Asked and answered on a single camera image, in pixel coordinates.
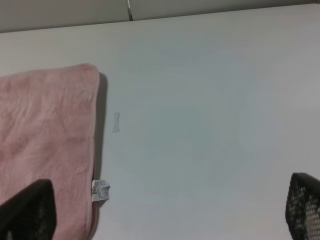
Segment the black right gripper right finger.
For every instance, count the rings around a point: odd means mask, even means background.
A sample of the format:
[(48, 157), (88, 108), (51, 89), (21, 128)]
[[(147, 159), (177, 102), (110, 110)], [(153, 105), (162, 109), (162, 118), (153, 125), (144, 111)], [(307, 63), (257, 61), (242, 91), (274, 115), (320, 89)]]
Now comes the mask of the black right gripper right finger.
[(295, 172), (290, 179), (285, 206), (285, 220), (293, 240), (320, 238), (320, 181)]

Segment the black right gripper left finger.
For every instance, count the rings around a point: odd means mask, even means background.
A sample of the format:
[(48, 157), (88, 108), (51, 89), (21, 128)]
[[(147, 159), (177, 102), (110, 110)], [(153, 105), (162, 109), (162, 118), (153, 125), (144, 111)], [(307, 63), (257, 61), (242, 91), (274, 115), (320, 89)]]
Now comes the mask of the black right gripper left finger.
[(57, 226), (53, 184), (39, 179), (0, 205), (2, 240), (51, 240)]

